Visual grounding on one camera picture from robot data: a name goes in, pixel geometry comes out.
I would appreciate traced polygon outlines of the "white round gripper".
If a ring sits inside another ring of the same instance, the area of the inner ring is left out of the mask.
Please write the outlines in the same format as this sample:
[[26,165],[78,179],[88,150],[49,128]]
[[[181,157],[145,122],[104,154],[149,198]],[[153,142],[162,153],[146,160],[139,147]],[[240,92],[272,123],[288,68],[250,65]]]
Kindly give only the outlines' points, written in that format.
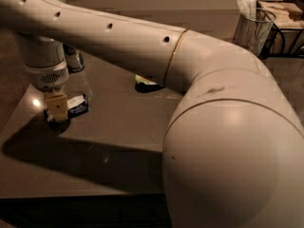
[[[62,87],[68,80],[67,62],[62,61],[54,66],[34,67],[25,65],[30,83],[40,91],[50,91]],[[45,93],[47,110],[56,123],[67,120],[67,95],[61,91]]]

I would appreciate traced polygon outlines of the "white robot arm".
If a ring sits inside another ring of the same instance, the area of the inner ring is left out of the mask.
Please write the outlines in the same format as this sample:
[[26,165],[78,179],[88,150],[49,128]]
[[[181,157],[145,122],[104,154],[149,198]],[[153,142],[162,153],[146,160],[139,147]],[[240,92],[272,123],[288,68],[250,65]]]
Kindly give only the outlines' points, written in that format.
[[1,22],[182,93],[162,151],[174,228],[304,228],[303,127],[251,52],[58,0],[1,0]]

